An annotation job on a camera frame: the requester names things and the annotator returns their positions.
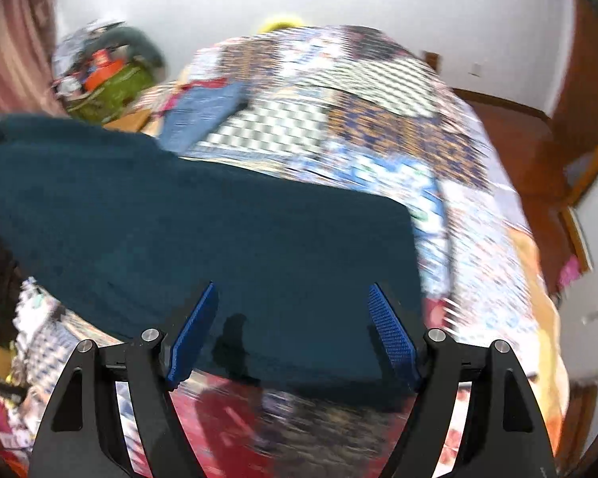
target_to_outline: blue denim cloth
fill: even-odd
[[[246,100],[243,82],[216,89],[191,88],[166,113],[157,143],[164,151],[183,155],[229,116],[244,108]]]

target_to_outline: dark green fabric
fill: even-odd
[[[0,120],[0,232],[49,292],[123,339],[213,280],[219,313],[199,367],[230,374],[215,342],[234,331],[240,373],[265,386],[363,382],[372,395],[391,378],[368,334],[370,284],[421,311],[405,206],[184,161],[68,119]]]

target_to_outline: bedspread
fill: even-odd
[[[279,178],[392,198],[415,223],[428,327],[487,346],[508,340],[531,378],[557,447],[568,401],[559,323],[520,200],[482,123],[425,63],[364,27],[295,28],[230,39],[198,52],[179,79],[147,94],[145,133],[159,136],[161,106],[193,81],[228,77],[250,105],[191,145],[186,158]],[[44,318],[19,337],[14,373],[32,385],[21,413],[35,430],[75,344],[116,340],[26,284],[18,318],[33,304]],[[20,322],[21,334],[27,332]],[[118,386],[133,464],[150,474]],[[354,410],[194,372],[173,393],[186,434],[208,476],[376,476],[407,420],[401,411]],[[457,394],[435,476],[448,472],[465,423],[469,386]]]

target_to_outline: reddish brown floor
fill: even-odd
[[[523,209],[540,250],[550,292],[571,256],[569,237],[558,216],[569,187],[563,174],[567,155],[539,118],[497,106],[470,102],[520,194]]]

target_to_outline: pink curtain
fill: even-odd
[[[65,114],[53,96],[52,0],[0,0],[0,113]]]

